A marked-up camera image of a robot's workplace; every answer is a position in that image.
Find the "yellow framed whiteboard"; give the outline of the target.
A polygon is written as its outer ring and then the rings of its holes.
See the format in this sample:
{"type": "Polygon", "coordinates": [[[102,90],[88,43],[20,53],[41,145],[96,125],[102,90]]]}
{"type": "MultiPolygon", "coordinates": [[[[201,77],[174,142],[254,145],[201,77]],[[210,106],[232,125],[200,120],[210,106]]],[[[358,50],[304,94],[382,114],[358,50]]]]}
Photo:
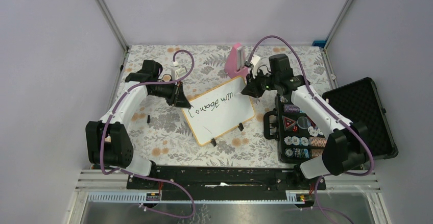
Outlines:
{"type": "Polygon", "coordinates": [[[254,118],[255,109],[251,98],[235,95],[245,86],[243,77],[235,77],[192,99],[189,102],[191,108],[182,109],[199,146],[211,143],[254,118]]]}

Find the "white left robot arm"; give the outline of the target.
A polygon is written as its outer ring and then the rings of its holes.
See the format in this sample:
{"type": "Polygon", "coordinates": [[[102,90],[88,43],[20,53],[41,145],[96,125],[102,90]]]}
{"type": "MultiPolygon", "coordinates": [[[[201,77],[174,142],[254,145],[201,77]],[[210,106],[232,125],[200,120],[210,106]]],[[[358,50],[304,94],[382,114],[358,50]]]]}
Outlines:
{"type": "Polygon", "coordinates": [[[123,93],[106,114],[85,127],[90,163],[139,175],[139,182],[147,189],[158,184],[159,176],[152,171],[152,161],[134,151],[128,135],[127,128],[135,111],[148,96],[164,98],[172,107],[191,107],[182,80],[163,82],[159,78],[162,70],[160,63],[144,60],[139,71],[127,75],[123,93]]]}

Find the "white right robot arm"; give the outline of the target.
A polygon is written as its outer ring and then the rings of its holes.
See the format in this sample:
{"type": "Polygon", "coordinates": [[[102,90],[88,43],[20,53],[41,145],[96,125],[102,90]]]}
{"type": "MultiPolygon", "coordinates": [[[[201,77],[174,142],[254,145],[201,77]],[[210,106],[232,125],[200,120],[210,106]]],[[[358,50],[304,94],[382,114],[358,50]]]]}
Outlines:
{"type": "Polygon", "coordinates": [[[294,75],[286,54],[269,57],[269,64],[270,71],[265,74],[251,60],[245,63],[250,72],[241,93],[261,97],[265,91],[276,90],[278,95],[306,112],[327,140],[322,155],[300,164],[300,171],[293,175],[294,185],[306,189],[315,177],[338,176],[345,172],[350,174],[353,168],[366,162],[370,163],[370,167],[364,174],[369,175],[375,162],[363,139],[368,132],[367,127],[361,122],[353,123],[325,102],[314,90],[304,71],[298,76],[294,75]]]}

